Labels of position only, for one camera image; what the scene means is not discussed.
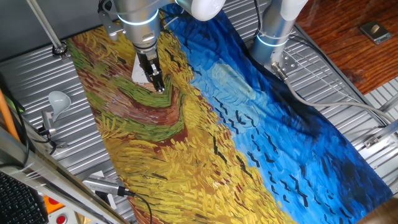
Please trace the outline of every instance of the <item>gray cable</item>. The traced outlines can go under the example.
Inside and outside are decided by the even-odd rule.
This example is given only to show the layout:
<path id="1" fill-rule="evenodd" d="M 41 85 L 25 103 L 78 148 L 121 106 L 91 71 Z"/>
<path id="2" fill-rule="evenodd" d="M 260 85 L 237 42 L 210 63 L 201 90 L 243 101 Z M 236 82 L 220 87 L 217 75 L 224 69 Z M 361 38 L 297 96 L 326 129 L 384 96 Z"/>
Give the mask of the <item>gray cable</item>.
<path id="1" fill-rule="evenodd" d="M 382 117 L 385 117 L 390 123 L 393 123 L 395 120 L 393 118 L 391 118 L 389 115 L 385 114 L 385 112 L 378 110 L 372 106 L 368 106 L 362 103 L 355 103 L 355 102 L 336 102 L 336 103 L 310 103 L 308 101 L 305 101 L 303 98 L 301 98 L 296 91 L 294 91 L 292 85 L 289 82 L 289 79 L 285 79 L 284 80 L 287 87 L 289 88 L 290 92 L 292 92 L 293 96 L 299 100 L 301 103 L 305 104 L 305 105 L 309 105 L 309 106 L 313 106 L 313 107 L 331 107 L 331 106 L 358 106 L 364 109 L 368 109 L 371 110 L 377 114 L 379 114 Z"/>
<path id="2" fill-rule="evenodd" d="M 158 3 L 160 0 L 156 0 L 156 1 L 154 1 L 154 2 L 152 2 L 152 3 L 150 3 L 150 4 L 148 4 L 148 5 L 146 5 L 146 6 L 144 6 L 144 7 L 141 7 L 141 8 L 139 8 L 139 9 L 136 9 L 136 10 L 133 10 L 133 11 L 128 11 L 128 12 L 111 12 L 110 10 L 107 10 L 104 6 L 105 6 L 106 3 L 110 2 L 110 1 L 111 1 L 111 0 L 107 0 L 107 1 L 104 1 L 104 2 L 102 3 L 102 8 L 104 9 L 105 12 L 107 12 L 108 14 L 112 14 L 112 15 L 129 15 L 129 14 L 132 14 L 132 13 L 135 13 L 135 12 L 142 11 L 142 10 L 148 8 L 148 7 L 151 7 L 151 6 L 153 6 L 154 4 Z"/>

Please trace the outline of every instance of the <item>small metal plate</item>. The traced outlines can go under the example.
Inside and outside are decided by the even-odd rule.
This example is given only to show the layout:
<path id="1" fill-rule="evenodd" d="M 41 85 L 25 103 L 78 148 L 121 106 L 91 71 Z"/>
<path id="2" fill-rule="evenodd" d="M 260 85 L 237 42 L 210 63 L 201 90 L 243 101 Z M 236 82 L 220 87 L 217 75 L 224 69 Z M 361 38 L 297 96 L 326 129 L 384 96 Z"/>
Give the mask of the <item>small metal plate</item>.
<path id="1" fill-rule="evenodd" d="M 292 58 L 291 56 L 289 56 L 288 54 L 286 54 L 285 52 L 282 54 L 283 56 L 283 63 L 280 66 L 282 68 L 282 70 L 285 73 L 290 73 L 293 72 L 294 70 L 297 69 L 297 67 L 299 66 L 298 63 L 294 60 L 294 58 Z"/>
<path id="2" fill-rule="evenodd" d="M 387 41 L 392 36 L 386 28 L 378 21 L 372 21 L 360 27 L 361 31 L 367 35 L 377 45 Z"/>

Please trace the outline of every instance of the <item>red button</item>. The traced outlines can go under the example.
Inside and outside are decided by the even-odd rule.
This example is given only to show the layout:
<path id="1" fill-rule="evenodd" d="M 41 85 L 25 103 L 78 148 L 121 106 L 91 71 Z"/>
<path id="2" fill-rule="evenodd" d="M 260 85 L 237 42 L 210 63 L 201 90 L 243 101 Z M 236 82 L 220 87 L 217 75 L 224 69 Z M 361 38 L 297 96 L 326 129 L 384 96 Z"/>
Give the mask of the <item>red button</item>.
<path id="1" fill-rule="evenodd" d="M 52 199 L 52 198 L 49 198 L 49 202 L 50 202 L 50 204 L 52 204 L 52 205 L 58 205 L 58 204 L 59 204 L 59 202 L 57 202 L 56 200 L 54 200 L 54 199 Z"/>
<path id="2" fill-rule="evenodd" d="M 57 218 L 57 224 L 64 224 L 64 223 L 66 223 L 66 222 L 67 222 L 67 218 L 64 217 L 63 215 L 60 215 L 60 216 Z"/>

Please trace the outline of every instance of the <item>silver metal arm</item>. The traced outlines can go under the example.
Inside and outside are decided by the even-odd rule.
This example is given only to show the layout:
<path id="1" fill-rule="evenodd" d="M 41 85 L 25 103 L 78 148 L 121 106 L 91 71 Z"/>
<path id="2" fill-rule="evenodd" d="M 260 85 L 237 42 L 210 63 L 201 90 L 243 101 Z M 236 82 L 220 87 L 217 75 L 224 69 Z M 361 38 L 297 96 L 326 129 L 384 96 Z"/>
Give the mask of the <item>silver metal arm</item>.
<path id="1" fill-rule="evenodd" d="M 296 18 L 308 0 L 272 0 L 262 14 L 260 34 L 250 48 L 252 57 L 271 71 L 284 62 L 285 44 Z"/>

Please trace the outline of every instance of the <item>cloth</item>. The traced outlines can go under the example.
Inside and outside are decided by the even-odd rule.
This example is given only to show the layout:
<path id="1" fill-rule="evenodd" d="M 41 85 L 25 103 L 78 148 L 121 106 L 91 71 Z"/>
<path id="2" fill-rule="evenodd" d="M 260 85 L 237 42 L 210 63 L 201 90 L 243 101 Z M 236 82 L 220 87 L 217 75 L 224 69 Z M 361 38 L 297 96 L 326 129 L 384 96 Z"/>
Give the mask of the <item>cloth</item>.
<path id="1" fill-rule="evenodd" d="M 355 223 L 392 197 L 327 119 L 251 60 L 223 12 L 178 18 L 158 42 L 162 95 L 131 81 L 122 35 L 68 40 L 116 172 L 154 223 Z"/>

